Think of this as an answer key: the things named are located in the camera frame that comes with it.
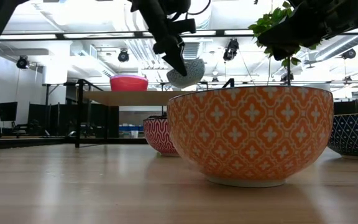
shelf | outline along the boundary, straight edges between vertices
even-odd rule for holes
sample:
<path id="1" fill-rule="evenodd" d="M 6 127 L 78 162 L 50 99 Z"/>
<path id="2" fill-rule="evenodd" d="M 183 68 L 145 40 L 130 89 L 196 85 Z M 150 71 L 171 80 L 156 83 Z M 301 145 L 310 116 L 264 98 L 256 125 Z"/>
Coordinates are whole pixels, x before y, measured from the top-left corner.
<path id="1" fill-rule="evenodd" d="M 84 98 L 107 106 L 166 106 L 168 100 L 191 91 L 91 91 Z"/>

computer monitor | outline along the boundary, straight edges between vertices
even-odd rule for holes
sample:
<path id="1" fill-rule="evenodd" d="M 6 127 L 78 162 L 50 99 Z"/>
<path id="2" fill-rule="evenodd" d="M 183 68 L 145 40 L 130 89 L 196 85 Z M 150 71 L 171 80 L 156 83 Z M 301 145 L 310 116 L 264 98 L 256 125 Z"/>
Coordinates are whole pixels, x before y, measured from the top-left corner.
<path id="1" fill-rule="evenodd" d="M 0 121 L 15 121 L 17 113 L 17 102 L 0 103 Z"/>

ceiling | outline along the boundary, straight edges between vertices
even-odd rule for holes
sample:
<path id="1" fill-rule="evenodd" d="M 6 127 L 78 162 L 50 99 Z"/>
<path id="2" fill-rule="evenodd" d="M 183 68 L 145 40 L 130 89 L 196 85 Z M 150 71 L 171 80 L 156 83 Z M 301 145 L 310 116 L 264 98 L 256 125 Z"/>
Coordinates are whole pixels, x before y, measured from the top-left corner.
<path id="1" fill-rule="evenodd" d="M 204 8 L 208 0 L 192 0 L 191 12 Z M 260 15 L 271 8 L 282 5 L 282 0 L 259 1 L 254 5 L 251 0 L 213 1 L 204 14 L 195 17 L 199 29 L 246 29 Z M 43 3 L 42 0 L 29 1 L 20 5 L 11 17 L 3 34 L 47 34 L 47 33 L 80 33 L 80 32 L 115 32 L 127 30 L 146 30 L 142 18 L 129 12 L 131 4 L 126 0 L 95 1 L 65 0 L 65 3 Z M 338 36 L 325 40 L 316 50 L 302 49 L 298 58 L 303 62 L 312 61 L 313 56 L 331 47 L 343 48 L 349 39 L 355 36 Z M 235 78 L 236 81 L 280 80 L 285 73 L 281 62 L 269 60 L 258 48 L 251 37 L 238 38 L 240 53 L 237 57 L 224 63 L 223 52 L 229 42 L 225 37 L 184 38 L 187 43 L 189 58 L 200 57 L 206 63 L 204 80 L 211 81 L 218 77 L 219 81 Z M 152 39 L 144 40 L 51 40 L 51 41 L 4 41 L 1 42 L 4 53 L 17 57 L 18 52 L 31 49 L 47 49 L 44 54 L 33 53 L 29 56 L 33 62 L 46 65 L 51 57 L 62 57 L 63 45 L 71 45 L 71 52 L 65 52 L 69 66 L 70 78 L 87 78 L 91 82 L 108 82 L 108 77 L 101 74 L 100 66 L 113 74 L 143 74 L 150 82 L 166 82 L 166 73 L 170 69 L 159 55 L 152 54 Z M 97 57 L 79 56 L 81 49 L 94 47 Z M 307 65 L 305 63 L 291 68 L 295 80 L 329 81 L 343 80 L 352 75 L 358 80 L 358 44 L 350 45 L 357 52 L 354 59 L 343 60 L 334 55 L 322 62 Z M 129 49 L 130 60 L 120 63 L 117 59 L 120 49 Z M 332 85 L 337 93 L 344 85 Z M 358 85 L 351 88 L 358 91 Z"/>

orange patterned bowl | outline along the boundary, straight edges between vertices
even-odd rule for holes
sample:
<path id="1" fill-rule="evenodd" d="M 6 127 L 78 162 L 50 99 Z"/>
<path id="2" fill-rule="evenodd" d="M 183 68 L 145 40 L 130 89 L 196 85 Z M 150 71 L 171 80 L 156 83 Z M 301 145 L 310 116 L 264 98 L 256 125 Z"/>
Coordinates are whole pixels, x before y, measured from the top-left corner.
<path id="1" fill-rule="evenodd" d="M 212 182 L 273 187 L 324 151 L 333 105 L 329 91 L 297 86 L 190 93 L 168 102 L 170 137 L 179 155 Z"/>

plant stem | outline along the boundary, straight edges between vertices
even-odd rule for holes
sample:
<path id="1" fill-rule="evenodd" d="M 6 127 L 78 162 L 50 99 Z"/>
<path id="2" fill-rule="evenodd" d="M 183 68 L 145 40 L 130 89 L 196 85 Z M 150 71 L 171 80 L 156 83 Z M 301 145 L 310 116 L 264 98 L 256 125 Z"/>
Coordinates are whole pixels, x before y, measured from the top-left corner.
<path id="1" fill-rule="evenodd" d="M 291 86 L 291 57 L 288 57 L 287 59 L 287 85 Z"/>

